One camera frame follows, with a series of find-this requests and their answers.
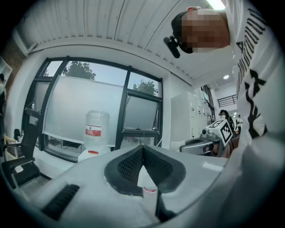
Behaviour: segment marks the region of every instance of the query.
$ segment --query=black chair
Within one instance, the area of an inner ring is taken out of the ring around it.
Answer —
[[[33,158],[38,135],[39,129],[35,125],[29,124],[21,143],[7,144],[3,146],[2,150],[4,153],[6,148],[21,147],[21,151],[24,154],[24,158],[18,158],[2,163],[3,172],[13,189],[20,187],[40,176],[40,170],[35,165],[35,159]],[[15,168],[18,166],[21,166],[23,171],[17,173]]]

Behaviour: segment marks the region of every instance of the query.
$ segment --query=cable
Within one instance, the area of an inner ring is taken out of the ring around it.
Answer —
[[[166,132],[164,133],[164,136],[161,138],[161,140],[159,141],[159,143],[156,145],[157,147],[159,146],[159,144],[161,143],[162,139],[165,137],[166,133],[168,132],[169,128],[170,128],[171,124],[169,124],[168,129],[166,130]]]

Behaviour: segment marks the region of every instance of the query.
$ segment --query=small bottle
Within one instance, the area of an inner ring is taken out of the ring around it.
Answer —
[[[158,190],[149,175],[143,179],[142,195],[144,207],[151,215],[155,216]]]

